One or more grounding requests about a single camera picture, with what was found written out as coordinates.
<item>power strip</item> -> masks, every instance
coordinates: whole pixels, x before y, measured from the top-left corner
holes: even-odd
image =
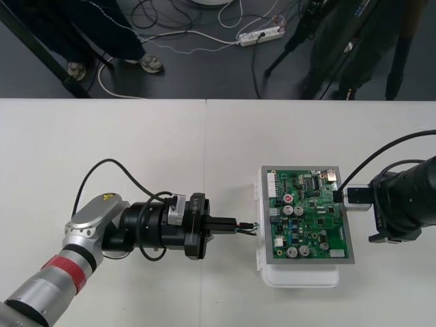
[[[261,33],[265,33],[265,36],[262,36],[259,39],[258,43],[263,43],[275,39],[280,39],[285,34],[285,29],[282,29],[280,26],[270,27],[269,29],[261,29],[260,31],[244,33],[239,35],[239,42],[241,46],[250,46],[255,44],[259,38]]]

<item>white table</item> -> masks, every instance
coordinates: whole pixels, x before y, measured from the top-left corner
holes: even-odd
[[[261,165],[338,165],[345,178],[381,145],[430,128],[436,105],[425,102],[1,100],[0,299],[58,252],[77,188],[100,159],[120,160],[152,191],[205,191],[213,215],[253,221]],[[434,143],[399,145],[354,183],[396,160],[431,157]],[[109,191],[144,199],[108,164],[83,202]],[[356,265],[340,267],[335,289],[266,287],[254,238],[219,236],[202,262],[174,251],[157,263],[137,251],[104,261],[57,326],[432,326],[436,228],[374,245],[372,213],[349,220]]]

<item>green printed circuit board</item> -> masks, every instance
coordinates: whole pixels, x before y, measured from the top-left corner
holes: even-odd
[[[267,179],[275,259],[349,257],[334,169],[268,170]]]

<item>white base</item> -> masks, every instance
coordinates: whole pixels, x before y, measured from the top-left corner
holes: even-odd
[[[279,288],[325,288],[335,287],[339,282],[339,271],[335,265],[314,264],[267,264],[262,195],[262,175],[259,170],[258,179],[254,181],[258,229],[258,250],[256,252],[258,270],[266,285]]]
[[[192,1],[199,3],[200,5],[223,5],[224,3],[229,3],[233,0],[192,0]]]

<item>black pants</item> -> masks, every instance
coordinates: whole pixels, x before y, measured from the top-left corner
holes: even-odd
[[[311,68],[316,70],[323,65],[323,58],[331,49],[336,35],[343,26],[344,15],[350,15],[353,3],[361,0],[345,0],[324,21],[317,35],[311,55]],[[354,50],[352,60],[344,67],[341,74],[341,89],[358,89],[370,81],[380,59],[396,44],[401,21],[404,15],[405,0],[391,0],[380,12],[377,20],[371,23],[368,33],[361,39]]]
[[[53,25],[52,18],[46,13],[25,6],[27,0],[3,0],[3,2],[26,24],[34,36],[68,62],[89,63],[93,60],[89,54],[88,42],[75,30],[74,26],[113,57],[138,60],[145,54],[141,42],[131,31],[117,26],[97,7],[86,1],[46,0],[45,5],[62,20],[63,27],[61,28],[59,25]],[[116,0],[93,0],[93,2],[117,23],[130,27]],[[65,37],[63,29],[74,32],[76,43]]]

